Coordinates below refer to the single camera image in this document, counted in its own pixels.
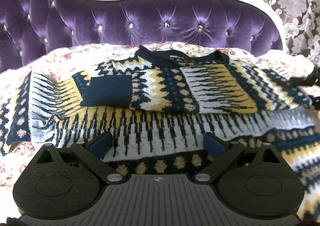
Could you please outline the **purple tufted headboard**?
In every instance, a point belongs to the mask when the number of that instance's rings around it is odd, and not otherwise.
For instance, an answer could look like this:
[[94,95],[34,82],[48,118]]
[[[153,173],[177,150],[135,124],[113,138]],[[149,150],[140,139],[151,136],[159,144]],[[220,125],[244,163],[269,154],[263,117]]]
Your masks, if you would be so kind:
[[57,48],[157,42],[255,56],[286,48],[282,22],[262,0],[1,0],[1,71]]

